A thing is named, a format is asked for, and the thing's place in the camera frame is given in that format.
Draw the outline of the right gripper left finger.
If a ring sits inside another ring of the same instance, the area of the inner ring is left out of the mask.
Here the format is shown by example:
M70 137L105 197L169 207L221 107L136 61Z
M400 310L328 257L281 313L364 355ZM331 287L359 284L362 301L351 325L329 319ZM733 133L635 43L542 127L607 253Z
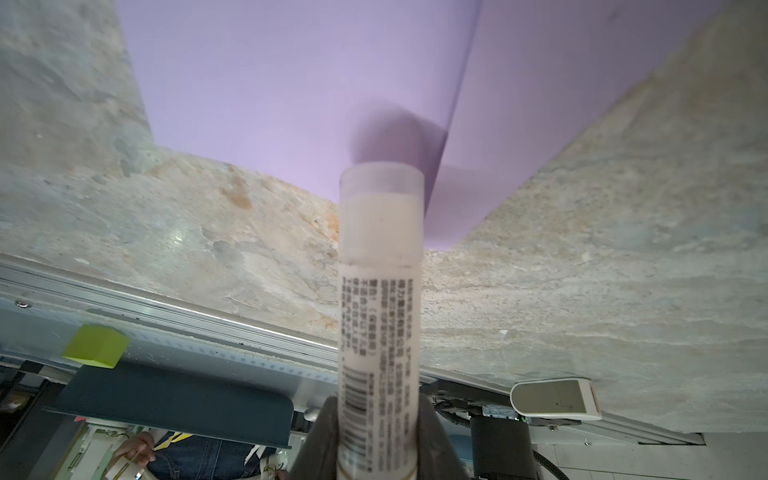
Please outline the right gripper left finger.
M335 480L339 446L338 398L329 397L308 433L288 478L292 480Z

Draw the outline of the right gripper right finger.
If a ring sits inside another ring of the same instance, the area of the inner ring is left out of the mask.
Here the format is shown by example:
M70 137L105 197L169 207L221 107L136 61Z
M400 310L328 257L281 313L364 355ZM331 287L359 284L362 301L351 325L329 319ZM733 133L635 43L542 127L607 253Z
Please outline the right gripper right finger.
M420 394L417 421L418 480L469 480L430 399Z

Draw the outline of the white glue stick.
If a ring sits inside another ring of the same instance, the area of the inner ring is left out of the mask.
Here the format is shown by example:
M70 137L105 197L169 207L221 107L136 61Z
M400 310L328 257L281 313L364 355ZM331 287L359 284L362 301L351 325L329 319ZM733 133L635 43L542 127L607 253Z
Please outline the white glue stick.
M362 163L340 179L340 479L417 473L424 176Z

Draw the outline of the purple paper sheet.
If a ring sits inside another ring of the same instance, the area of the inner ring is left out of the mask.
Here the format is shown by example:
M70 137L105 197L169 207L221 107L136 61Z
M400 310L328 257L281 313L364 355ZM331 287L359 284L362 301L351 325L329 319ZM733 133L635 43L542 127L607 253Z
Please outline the purple paper sheet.
M331 201L426 179L447 250L715 16L719 1L120 1L155 141Z

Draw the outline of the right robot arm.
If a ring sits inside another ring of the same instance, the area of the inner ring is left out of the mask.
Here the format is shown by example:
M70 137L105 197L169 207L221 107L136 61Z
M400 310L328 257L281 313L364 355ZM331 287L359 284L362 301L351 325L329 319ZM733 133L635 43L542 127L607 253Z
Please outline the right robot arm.
M536 479L538 465L558 479L566 474L532 447L524 422L476 416L470 420L474 479ZM408 473L384 474L384 479L468 479L462 461L438 420L430 398L419 397L417 463ZM289 479L353 479L339 463L341 445L338 398L329 397L310 429Z

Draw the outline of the person's hand in background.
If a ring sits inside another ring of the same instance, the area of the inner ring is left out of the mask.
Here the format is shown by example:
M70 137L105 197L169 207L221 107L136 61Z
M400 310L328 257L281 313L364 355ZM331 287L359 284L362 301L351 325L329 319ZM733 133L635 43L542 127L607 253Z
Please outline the person's hand in background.
M140 432L123 442L113 453L105 473L107 473L120 458L126 458L144 468L156 460L154 452L155 440L148 431Z

